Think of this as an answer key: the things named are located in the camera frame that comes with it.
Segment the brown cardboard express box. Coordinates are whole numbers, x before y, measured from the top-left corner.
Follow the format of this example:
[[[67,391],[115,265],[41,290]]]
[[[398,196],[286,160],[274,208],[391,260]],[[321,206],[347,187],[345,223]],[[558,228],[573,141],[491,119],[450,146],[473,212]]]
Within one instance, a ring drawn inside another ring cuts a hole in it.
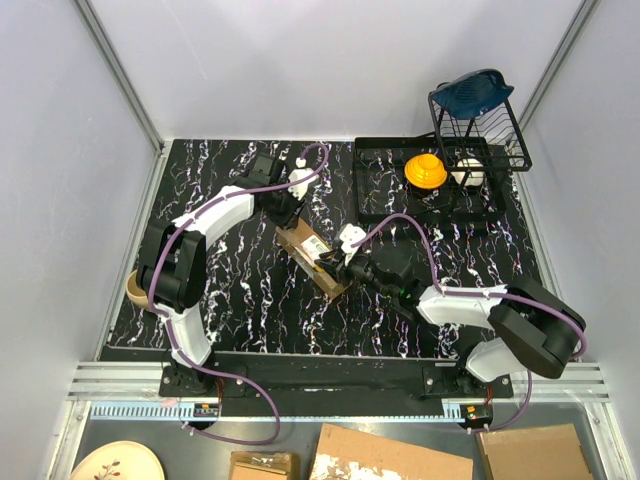
[[[320,259],[320,255],[328,253],[330,248],[303,218],[298,219],[297,226],[293,229],[277,227],[275,231],[280,246],[296,261],[330,302],[345,292],[346,287],[343,284],[334,280],[315,263]]]

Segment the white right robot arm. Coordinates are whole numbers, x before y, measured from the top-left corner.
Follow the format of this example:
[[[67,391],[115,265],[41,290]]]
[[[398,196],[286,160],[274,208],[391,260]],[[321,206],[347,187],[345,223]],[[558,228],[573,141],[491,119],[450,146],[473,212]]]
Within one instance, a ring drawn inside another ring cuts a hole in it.
[[[476,396],[498,377],[522,370],[558,379],[569,360],[585,350],[582,317],[529,277],[485,289],[438,287],[415,278],[409,267],[399,273],[382,269],[352,244],[340,251],[345,276],[390,297],[408,319],[494,332],[493,339],[463,354],[454,371],[463,395]]]

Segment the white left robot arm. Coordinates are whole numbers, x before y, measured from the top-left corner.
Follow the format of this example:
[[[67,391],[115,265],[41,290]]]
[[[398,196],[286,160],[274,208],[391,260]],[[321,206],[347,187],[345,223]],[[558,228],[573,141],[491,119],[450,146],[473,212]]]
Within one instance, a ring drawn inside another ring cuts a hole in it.
[[[213,199],[176,220],[151,220],[146,228],[135,284],[165,325],[172,357],[185,366],[181,384],[193,395],[208,394],[216,382],[216,372],[204,364],[211,347],[199,310],[207,282],[207,250],[257,211],[281,229],[297,227],[304,201],[280,181],[283,169],[282,161],[260,154],[247,173]]]

